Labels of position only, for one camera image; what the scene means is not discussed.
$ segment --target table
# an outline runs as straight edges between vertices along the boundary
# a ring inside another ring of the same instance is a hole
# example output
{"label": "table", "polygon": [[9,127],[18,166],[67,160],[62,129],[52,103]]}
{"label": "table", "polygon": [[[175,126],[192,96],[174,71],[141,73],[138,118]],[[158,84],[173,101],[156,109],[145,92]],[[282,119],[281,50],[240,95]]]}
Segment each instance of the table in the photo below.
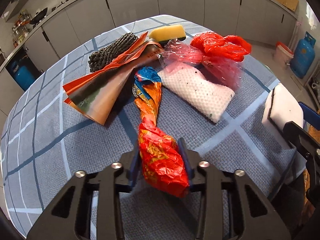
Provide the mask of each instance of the table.
{"label": "table", "polygon": [[[103,33],[78,47],[40,76],[11,110],[1,139],[4,192],[12,223],[24,236],[74,172],[97,172],[131,151],[140,114],[133,100],[116,103],[105,126],[87,119],[63,101],[62,85],[89,73],[88,57],[126,32],[141,35],[181,24],[186,43],[208,29],[160,15]],[[247,172],[265,195],[280,180],[294,150],[283,150],[261,124],[264,103],[278,79],[265,65],[246,56],[242,85],[222,119],[214,124],[163,88],[158,127],[219,169]],[[157,191],[139,175],[133,192],[121,194],[126,239],[192,239],[197,227],[199,194],[176,199]],[[92,204],[91,239],[96,239],[98,194]],[[228,223],[224,224],[227,232]]]}

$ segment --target white bucket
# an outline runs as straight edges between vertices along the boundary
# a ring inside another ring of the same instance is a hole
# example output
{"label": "white bucket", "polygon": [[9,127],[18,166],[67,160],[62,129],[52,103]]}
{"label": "white bucket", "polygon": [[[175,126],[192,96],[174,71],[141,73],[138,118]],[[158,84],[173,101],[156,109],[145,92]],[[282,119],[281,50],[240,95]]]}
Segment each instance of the white bucket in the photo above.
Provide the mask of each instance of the white bucket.
{"label": "white bucket", "polygon": [[282,67],[286,68],[290,60],[293,59],[293,55],[287,52],[281,45],[276,47],[276,53],[273,56],[273,60],[279,63]]}

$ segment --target silver bolt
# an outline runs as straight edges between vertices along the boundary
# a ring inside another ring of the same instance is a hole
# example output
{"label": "silver bolt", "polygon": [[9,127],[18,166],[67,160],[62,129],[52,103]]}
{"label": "silver bolt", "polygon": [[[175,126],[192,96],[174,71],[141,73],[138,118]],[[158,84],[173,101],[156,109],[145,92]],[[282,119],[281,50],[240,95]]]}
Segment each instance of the silver bolt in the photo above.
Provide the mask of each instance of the silver bolt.
{"label": "silver bolt", "polygon": [[121,163],[112,163],[112,164],[111,164],[111,167],[112,167],[113,169],[119,169],[119,168],[122,167],[122,164],[121,164]]}
{"label": "silver bolt", "polygon": [[206,168],[209,167],[210,163],[206,162],[206,161],[200,161],[199,162],[199,166],[202,168]]}
{"label": "silver bolt", "polygon": [[245,171],[243,171],[243,170],[236,170],[236,171],[235,171],[235,174],[236,174],[237,176],[239,176],[239,177],[242,177],[242,176],[245,175]]}
{"label": "silver bolt", "polygon": [[82,178],[82,177],[85,175],[85,171],[77,171],[77,172],[75,173],[75,175],[76,175],[76,177],[78,177],[78,178]]}

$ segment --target tablecloth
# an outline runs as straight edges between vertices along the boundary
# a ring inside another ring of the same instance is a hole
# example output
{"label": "tablecloth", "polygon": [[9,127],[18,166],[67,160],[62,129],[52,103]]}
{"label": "tablecloth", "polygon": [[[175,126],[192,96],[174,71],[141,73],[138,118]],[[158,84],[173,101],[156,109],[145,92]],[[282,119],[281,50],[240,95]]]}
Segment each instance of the tablecloth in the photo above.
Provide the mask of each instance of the tablecloth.
{"label": "tablecloth", "polygon": [[[133,99],[116,103],[105,126],[84,117],[63,101],[62,85],[89,73],[88,57],[126,32],[141,35],[181,24],[192,36],[208,29],[160,15],[103,33],[70,52],[41,75],[10,112],[1,138],[4,192],[12,223],[24,236],[74,172],[102,170],[131,151],[140,123]],[[163,88],[157,125],[219,169],[247,172],[268,195],[286,170],[294,150],[283,150],[261,124],[264,103],[278,79],[265,65],[246,56],[242,84],[222,119],[214,124]],[[130,90],[130,81],[126,85]],[[176,199],[147,185],[142,175],[133,192],[121,194],[126,239],[192,239],[199,194]],[[92,204],[91,239],[96,239],[97,193]],[[228,211],[224,209],[224,229]]]}

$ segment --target cabinet handle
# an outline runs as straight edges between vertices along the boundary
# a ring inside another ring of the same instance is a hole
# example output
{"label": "cabinet handle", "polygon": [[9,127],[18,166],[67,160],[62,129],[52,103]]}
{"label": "cabinet handle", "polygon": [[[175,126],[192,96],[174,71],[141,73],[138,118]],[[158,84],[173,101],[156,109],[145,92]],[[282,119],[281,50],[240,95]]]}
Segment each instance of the cabinet handle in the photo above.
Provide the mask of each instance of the cabinet handle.
{"label": "cabinet handle", "polygon": [[46,41],[49,41],[49,38],[48,38],[47,34],[44,31],[42,32],[42,35],[44,36]]}
{"label": "cabinet handle", "polygon": [[107,3],[107,6],[108,6],[108,9],[110,10],[110,7],[109,7],[109,3],[108,3],[108,0],[106,0],[106,3]]}

